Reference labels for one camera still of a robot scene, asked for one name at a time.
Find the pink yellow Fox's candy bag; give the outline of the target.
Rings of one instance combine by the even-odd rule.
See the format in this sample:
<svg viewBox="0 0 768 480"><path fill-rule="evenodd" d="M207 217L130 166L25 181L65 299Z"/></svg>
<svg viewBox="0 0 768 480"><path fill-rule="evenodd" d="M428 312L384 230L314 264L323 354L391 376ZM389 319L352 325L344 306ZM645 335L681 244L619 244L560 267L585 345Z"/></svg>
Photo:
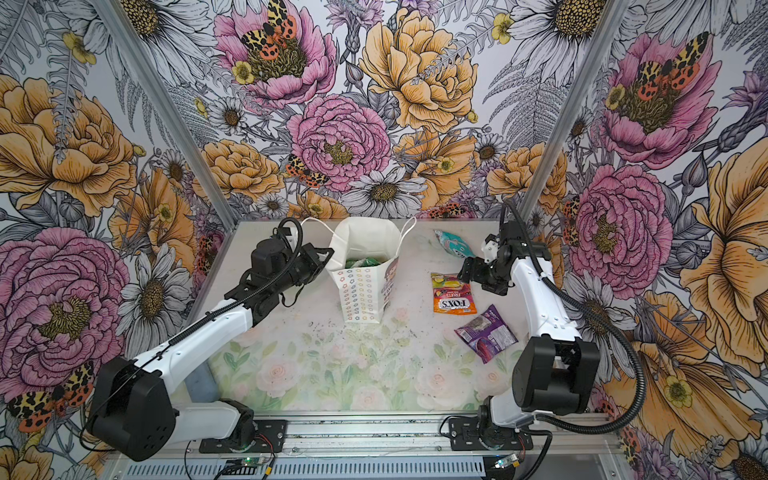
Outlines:
<svg viewBox="0 0 768 480"><path fill-rule="evenodd" d="M477 312L471 286L456 274L431 274L433 311L436 314L471 315Z"/></svg>

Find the dark green snack packet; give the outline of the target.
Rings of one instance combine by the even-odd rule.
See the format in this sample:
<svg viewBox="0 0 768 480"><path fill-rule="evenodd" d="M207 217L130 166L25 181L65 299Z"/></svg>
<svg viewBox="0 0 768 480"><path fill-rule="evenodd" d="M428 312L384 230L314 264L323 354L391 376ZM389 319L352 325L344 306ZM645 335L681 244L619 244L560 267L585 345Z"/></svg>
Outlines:
<svg viewBox="0 0 768 480"><path fill-rule="evenodd" d="M384 263L384 260L375 258L375 257L365 257L360 259L348 259L345 263L346 269L355 269L355 268L369 268L369 267L377 267L380 266L382 263Z"/></svg>

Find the white printed paper bag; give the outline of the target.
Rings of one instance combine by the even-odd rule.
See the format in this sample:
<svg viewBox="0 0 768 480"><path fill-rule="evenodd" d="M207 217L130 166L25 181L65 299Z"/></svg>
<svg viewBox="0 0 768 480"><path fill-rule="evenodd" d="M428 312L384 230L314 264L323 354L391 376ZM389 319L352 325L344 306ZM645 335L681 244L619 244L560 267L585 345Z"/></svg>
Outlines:
<svg viewBox="0 0 768 480"><path fill-rule="evenodd" d="M325 227L332 233L329 248L334 250L325 270L338 288L345 322L381 322L394 290L403 243L416 224L414 217L401 227L387 219L349 217L334 228ZM348 259L365 257L375 257L384 263L377 267L345 268Z"/></svg>

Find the purple snack packet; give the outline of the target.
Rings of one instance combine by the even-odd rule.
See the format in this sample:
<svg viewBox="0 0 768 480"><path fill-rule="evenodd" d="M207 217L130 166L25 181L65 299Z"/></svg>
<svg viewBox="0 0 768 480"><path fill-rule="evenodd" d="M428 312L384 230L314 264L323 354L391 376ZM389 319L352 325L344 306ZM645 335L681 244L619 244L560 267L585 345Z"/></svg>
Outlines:
<svg viewBox="0 0 768 480"><path fill-rule="evenodd" d="M517 337L503 320L495 305L490 305L482 314L458 327L454 332L484 364L518 343Z"/></svg>

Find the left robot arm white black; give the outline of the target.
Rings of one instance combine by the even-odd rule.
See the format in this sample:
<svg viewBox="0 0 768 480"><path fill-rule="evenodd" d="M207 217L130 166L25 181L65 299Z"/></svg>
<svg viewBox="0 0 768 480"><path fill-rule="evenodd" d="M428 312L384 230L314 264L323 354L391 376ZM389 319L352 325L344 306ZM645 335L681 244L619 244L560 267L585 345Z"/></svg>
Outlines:
<svg viewBox="0 0 768 480"><path fill-rule="evenodd" d="M244 451L256 438L254 412L234 400L175 404L170 396L225 344L254 328L302 290L334 255L304 240L300 221L286 218L251 253L250 267L217 307L132 359L116 357L97 375L85 432L133 461L167 444L214 440Z"/></svg>

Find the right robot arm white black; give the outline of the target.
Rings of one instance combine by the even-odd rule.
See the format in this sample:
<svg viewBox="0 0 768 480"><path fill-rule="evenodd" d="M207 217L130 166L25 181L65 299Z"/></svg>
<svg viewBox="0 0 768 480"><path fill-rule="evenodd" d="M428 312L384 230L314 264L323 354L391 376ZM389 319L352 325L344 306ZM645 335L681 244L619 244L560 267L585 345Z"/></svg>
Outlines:
<svg viewBox="0 0 768 480"><path fill-rule="evenodd" d="M600 352L595 343L581 339L557 290L545 284L551 278L551 255L545 244L528 239L524 226L502 220L498 233L486 237L483 255L465 259L459 279L500 296L519 290L529 338L511 386L479 407L476 432L489 449L523 448L517 435L537 414L586 410Z"/></svg>

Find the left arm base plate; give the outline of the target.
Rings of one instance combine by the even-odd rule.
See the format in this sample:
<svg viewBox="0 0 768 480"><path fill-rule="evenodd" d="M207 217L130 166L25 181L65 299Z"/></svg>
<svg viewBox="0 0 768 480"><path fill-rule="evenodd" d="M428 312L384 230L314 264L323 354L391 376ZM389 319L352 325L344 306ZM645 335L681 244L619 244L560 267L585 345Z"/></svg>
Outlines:
<svg viewBox="0 0 768 480"><path fill-rule="evenodd" d="M203 439L199 452L202 454L225 453L280 453L286 440L286 420L256 419L239 425L225 439Z"/></svg>

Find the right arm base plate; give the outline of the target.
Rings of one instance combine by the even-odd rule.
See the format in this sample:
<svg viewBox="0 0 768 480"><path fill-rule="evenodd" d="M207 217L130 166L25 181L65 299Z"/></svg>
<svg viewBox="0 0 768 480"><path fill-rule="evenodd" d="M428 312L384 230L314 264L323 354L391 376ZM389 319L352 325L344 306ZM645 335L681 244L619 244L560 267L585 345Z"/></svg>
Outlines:
<svg viewBox="0 0 768 480"><path fill-rule="evenodd" d="M445 436L452 451L519 451L534 447L532 437L493 423L482 424L476 416L448 416L439 432Z"/></svg>

